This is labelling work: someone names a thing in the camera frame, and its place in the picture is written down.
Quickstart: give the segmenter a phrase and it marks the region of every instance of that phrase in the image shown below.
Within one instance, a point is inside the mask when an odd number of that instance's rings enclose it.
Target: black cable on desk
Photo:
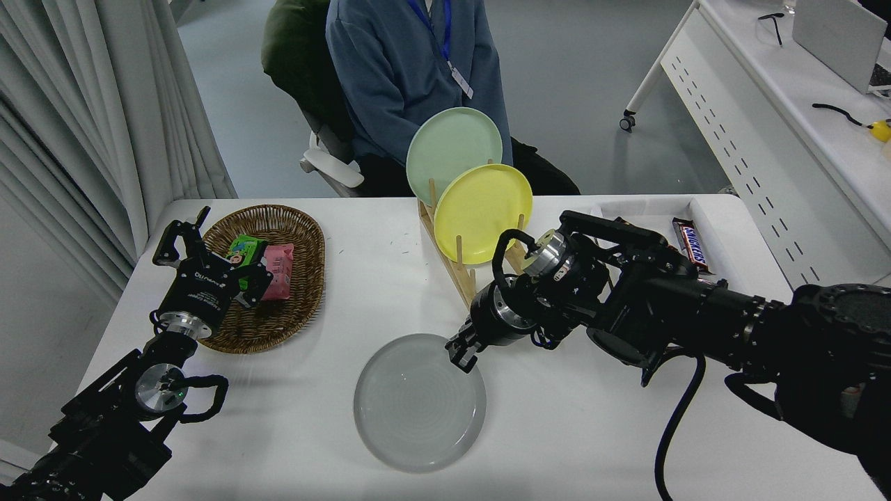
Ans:
[[[668,446],[671,445],[671,438],[677,430],[677,425],[681,423],[683,413],[687,412],[687,407],[690,406],[693,396],[696,395],[696,390],[699,389],[699,385],[702,383],[702,379],[706,375],[705,356],[702,353],[690,353],[686,349],[676,349],[672,351],[659,362],[659,365],[664,364],[674,357],[680,356],[696,358],[696,371],[693,373],[693,378],[690,380],[690,384],[687,385],[687,389],[683,392],[683,395],[681,395],[681,400],[678,401],[677,407],[674,408],[671,418],[668,419],[666,429],[662,432],[662,439],[659,440],[659,447],[656,449],[656,489],[659,491],[659,496],[662,497],[662,501],[673,501],[668,494],[668,488],[666,488],[665,466],[666,456],[668,455]]]

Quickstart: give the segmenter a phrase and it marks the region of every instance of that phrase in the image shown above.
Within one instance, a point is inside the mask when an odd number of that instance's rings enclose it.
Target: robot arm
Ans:
[[[799,287],[790,304],[709,283],[661,235],[571,211],[537,242],[502,235],[495,280],[445,345],[465,372],[489,345],[529,336],[556,348],[574,328],[627,365],[646,386],[671,350],[728,365],[728,388],[755,409],[831,448],[857,455],[891,499],[891,289],[841,284]],[[616,244],[603,249],[592,239]],[[526,244],[524,273],[507,276],[511,239]],[[621,270],[609,296],[606,266]],[[774,399],[749,388],[774,382]]]
[[[155,336],[143,351],[134,349],[62,408],[64,417],[50,431],[58,445],[8,488],[0,499],[119,501],[141,489],[170,459],[164,440],[177,423],[197,423],[223,406],[228,381],[221,375],[185,377],[185,361],[197,340],[217,332],[232,300],[256,305],[272,274],[257,261],[235,268],[207,250],[195,224],[173,221],[161,237],[153,262],[176,268],[176,279],[160,307],[151,313]],[[186,258],[176,239],[182,237]],[[239,279],[249,287],[241,291]],[[189,388],[216,388],[206,412],[188,415]],[[159,421],[147,430],[141,422]]]

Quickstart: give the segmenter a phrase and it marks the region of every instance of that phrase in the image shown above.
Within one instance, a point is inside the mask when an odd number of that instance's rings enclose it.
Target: chair wheel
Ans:
[[[618,122],[619,128],[629,133],[631,132],[632,127],[634,127],[635,125],[636,122],[634,121],[634,117],[631,116],[624,117]]]

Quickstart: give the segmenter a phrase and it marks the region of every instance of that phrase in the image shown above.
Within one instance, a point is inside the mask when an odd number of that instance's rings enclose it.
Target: snack package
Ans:
[[[294,244],[266,247],[266,271],[273,274],[273,281],[263,294],[266,300],[290,299],[290,272],[294,264]]]
[[[263,257],[265,249],[265,240],[255,238],[249,234],[240,234],[229,245],[229,252],[225,255],[225,258],[232,266],[243,267],[259,261]],[[248,279],[240,279],[238,285],[243,291],[246,291],[248,289]]]
[[[696,265],[700,273],[711,275],[712,272],[708,269],[706,255],[702,251],[702,243],[699,242],[699,235],[696,233],[693,222],[688,219],[674,218],[672,226],[674,226],[674,232],[677,234],[677,241],[681,244],[683,254]]]

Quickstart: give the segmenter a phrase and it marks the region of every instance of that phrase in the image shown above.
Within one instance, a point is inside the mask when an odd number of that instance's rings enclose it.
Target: gray plate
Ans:
[[[464,455],[486,416],[486,386],[476,367],[452,365],[434,334],[391,341],[365,365],[353,400],[368,450],[404,472],[433,472]]]

